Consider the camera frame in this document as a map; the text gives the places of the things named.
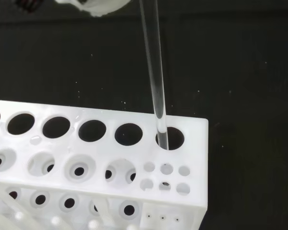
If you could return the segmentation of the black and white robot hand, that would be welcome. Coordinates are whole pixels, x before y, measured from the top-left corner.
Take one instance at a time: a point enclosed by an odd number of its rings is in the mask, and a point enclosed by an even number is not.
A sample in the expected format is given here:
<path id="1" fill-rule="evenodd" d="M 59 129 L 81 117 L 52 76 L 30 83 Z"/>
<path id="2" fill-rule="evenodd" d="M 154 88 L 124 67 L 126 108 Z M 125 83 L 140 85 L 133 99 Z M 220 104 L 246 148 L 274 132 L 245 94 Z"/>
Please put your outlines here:
<path id="1" fill-rule="evenodd" d="M 12 3 L 27 13 L 35 12 L 45 0 L 12 0 Z M 130 0 L 55 0 L 58 4 L 69 4 L 80 11 L 88 12 L 93 17 L 101 17 L 115 12 Z"/>

